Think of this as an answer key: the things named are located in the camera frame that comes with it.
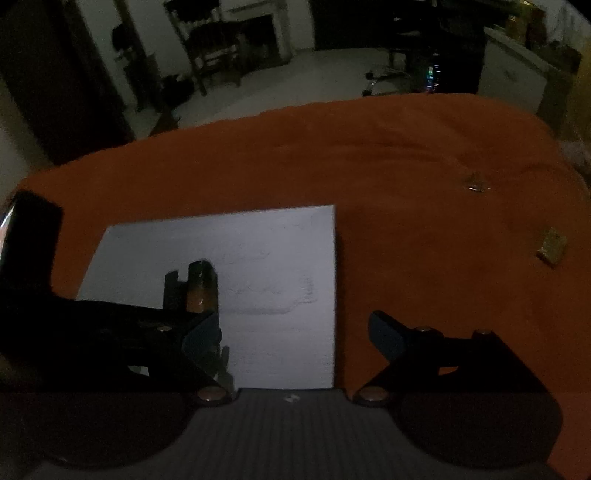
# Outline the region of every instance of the black clamp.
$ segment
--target black clamp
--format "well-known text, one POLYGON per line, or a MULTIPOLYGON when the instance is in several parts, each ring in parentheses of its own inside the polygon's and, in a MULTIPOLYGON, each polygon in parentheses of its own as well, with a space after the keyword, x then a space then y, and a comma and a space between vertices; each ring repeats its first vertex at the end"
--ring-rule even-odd
POLYGON ((477 468, 547 460, 562 425, 560 407, 494 332, 446 338, 377 311, 369 337, 390 365, 353 399, 387 409, 417 446, 477 468))

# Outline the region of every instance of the small metal piece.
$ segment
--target small metal piece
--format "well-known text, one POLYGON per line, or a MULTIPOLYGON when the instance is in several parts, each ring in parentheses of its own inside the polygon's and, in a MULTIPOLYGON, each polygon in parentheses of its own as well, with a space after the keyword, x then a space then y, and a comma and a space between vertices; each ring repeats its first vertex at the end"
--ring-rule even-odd
POLYGON ((386 400, 389 393, 382 387, 363 387, 359 390, 359 396, 365 401, 379 402, 386 400))
POLYGON ((550 228, 544 236, 544 242, 538 249, 538 257, 551 267, 558 265, 566 248, 566 237, 555 228, 550 228))
POLYGON ((491 188, 487 185, 484 176, 481 173, 473 173, 466 180, 466 186, 469 190, 478 193, 484 193, 491 188))
POLYGON ((222 387, 204 387, 197 392, 197 396, 200 400, 203 401, 220 401, 222 400, 228 392, 224 390, 222 387))

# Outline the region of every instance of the door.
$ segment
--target door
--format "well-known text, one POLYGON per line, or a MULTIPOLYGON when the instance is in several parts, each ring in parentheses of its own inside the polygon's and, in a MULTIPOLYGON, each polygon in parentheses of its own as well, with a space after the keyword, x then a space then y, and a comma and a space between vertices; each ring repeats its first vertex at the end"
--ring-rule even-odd
POLYGON ((0 13, 0 76, 55 164, 129 140, 77 56, 61 0, 0 13))

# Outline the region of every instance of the black metal bracket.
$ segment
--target black metal bracket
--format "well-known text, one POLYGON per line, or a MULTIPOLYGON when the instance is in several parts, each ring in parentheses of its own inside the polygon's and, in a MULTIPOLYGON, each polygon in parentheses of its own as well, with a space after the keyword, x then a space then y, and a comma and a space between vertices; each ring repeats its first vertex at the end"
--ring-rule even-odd
POLYGON ((61 208, 34 193, 18 192, 3 219, 0 348, 5 355, 34 364, 46 389, 117 391, 126 385, 128 390, 177 391, 196 399, 200 389, 220 387, 183 353, 185 338, 195 337, 196 330, 219 330, 216 313, 57 297, 51 292, 50 276, 61 208), (149 379, 133 382, 137 374, 127 365, 148 364, 149 379))
POLYGON ((369 337, 390 364, 353 400, 386 408, 419 447, 479 468, 547 460, 560 433, 560 407, 494 332, 446 338, 377 311, 369 337))

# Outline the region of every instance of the wooden chair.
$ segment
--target wooden chair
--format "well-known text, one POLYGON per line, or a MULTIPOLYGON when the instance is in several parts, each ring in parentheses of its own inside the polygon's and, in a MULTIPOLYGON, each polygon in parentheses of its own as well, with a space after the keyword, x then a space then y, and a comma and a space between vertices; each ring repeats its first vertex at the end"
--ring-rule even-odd
POLYGON ((199 91, 207 95, 205 75, 227 71, 240 86, 238 32, 239 24, 224 22, 218 0, 170 0, 164 8, 178 35, 199 91))

